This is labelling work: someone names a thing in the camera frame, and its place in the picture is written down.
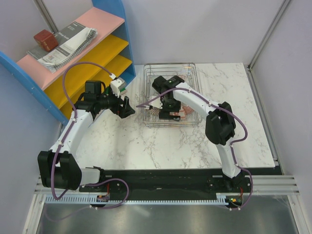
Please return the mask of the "gold lattice pattern bowl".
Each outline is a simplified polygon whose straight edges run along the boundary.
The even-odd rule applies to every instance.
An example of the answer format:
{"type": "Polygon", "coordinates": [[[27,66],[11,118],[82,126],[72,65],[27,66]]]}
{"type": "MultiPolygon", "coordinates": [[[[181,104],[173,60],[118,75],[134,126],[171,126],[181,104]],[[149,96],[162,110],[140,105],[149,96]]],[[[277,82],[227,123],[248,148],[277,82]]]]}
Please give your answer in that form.
{"type": "Polygon", "coordinates": [[[156,107],[150,107],[147,112],[152,115],[152,116],[158,116],[159,113],[160,113],[160,109],[159,108],[156,108],[156,107]]]}

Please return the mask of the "black white floral bowl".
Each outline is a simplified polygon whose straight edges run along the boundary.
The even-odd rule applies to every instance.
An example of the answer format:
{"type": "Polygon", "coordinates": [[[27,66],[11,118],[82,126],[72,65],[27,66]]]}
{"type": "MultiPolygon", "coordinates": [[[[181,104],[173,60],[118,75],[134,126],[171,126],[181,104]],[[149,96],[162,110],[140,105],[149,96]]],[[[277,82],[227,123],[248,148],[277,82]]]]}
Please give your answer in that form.
{"type": "Polygon", "coordinates": [[[191,113],[194,112],[194,110],[190,106],[187,106],[187,105],[186,106],[183,105],[182,109],[183,109],[185,115],[190,115],[191,113]]]}

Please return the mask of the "orange white floral bowl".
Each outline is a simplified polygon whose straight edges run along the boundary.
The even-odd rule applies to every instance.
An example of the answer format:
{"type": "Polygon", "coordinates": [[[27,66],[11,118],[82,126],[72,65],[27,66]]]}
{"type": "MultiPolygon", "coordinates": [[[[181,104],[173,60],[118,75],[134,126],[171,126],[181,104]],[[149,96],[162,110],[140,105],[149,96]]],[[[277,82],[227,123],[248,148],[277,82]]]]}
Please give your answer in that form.
{"type": "Polygon", "coordinates": [[[179,112],[170,112],[171,116],[174,116],[175,118],[179,117],[180,119],[185,119],[186,114],[184,110],[180,110],[179,112]]]}

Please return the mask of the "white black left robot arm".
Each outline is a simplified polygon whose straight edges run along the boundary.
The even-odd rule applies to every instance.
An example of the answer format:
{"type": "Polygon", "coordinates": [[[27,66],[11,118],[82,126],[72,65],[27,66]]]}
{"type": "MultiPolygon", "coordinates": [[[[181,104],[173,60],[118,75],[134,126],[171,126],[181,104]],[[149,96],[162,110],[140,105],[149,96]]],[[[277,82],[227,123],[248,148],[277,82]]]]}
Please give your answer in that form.
{"type": "Polygon", "coordinates": [[[63,133],[48,151],[38,155],[39,172],[44,187],[76,190],[81,185],[90,184],[97,192],[105,190],[106,178],[100,176],[100,168],[80,168],[75,160],[78,146],[96,116],[103,110],[110,110],[120,118],[135,113],[128,97],[121,97],[120,91],[125,81],[117,78],[104,90],[103,82],[89,80],[85,91],[74,104],[70,120],[63,133]]]}

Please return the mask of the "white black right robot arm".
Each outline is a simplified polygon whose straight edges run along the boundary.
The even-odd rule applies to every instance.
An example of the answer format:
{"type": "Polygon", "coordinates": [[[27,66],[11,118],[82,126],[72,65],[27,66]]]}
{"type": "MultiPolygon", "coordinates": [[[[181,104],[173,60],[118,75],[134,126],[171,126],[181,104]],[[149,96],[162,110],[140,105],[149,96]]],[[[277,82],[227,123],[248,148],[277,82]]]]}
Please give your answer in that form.
{"type": "Polygon", "coordinates": [[[230,104],[227,102],[218,104],[208,100],[179,76],[170,79],[159,76],[154,79],[152,87],[158,94],[163,94],[159,98],[161,103],[159,119],[179,121],[181,116],[175,116],[174,113],[181,109],[182,104],[186,104],[205,120],[205,135],[216,145],[222,172],[226,176],[223,179],[223,186],[229,192],[236,191],[241,186],[241,181],[237,177],[241,170],[235,165],[229,146],[236,128],[234,117],[228,114],[232,112],[230,104]]]}

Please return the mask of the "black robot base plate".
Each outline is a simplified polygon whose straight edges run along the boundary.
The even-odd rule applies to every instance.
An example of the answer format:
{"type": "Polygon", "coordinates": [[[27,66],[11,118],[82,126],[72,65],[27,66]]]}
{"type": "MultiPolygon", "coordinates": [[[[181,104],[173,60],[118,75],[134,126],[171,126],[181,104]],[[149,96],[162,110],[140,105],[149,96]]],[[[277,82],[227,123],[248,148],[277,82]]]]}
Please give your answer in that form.
{"type": "Polygon", "coordinates": [[[108,192],[121,199],[212,199],[217,193],[248,193],[251,180],[246,172],[227,178],[221,169],[100,170],[100,186],[80,187],[80,192],[108,192]]]}

